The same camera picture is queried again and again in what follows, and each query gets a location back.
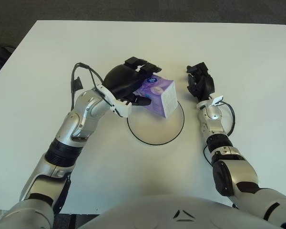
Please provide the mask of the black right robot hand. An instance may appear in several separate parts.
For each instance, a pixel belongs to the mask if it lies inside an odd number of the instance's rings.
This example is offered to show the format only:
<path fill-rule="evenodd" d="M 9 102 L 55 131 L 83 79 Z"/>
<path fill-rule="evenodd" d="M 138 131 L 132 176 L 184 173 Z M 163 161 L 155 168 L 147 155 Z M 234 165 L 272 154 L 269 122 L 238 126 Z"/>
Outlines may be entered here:
<path fill-rule="evenodd" d="M 187 89 L 190 94 L 197 99 L 198 102 L 209 99 L 209 95 L 215 92 L 214 81 L 208 73 L 208 68 L 204 62 L 194 66 L 188 65 L 186 67 L 188 74 Z"/>

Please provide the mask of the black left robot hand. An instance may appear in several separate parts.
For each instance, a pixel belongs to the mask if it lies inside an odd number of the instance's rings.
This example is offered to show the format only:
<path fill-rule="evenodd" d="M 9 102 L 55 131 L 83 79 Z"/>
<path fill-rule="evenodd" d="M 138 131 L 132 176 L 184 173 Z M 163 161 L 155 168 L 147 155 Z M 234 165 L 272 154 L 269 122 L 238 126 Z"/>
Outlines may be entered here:
<path fill-rule="evenodd" d="M 148 106 L 151 99 L 142 95 L 135 95 L 144 81 L 162 69 L 143 59 L 131 57 L 124 64 L 111 69 L 103 80 L 103 85 L 117 100 L 127 101 L 134 106 Z"/>

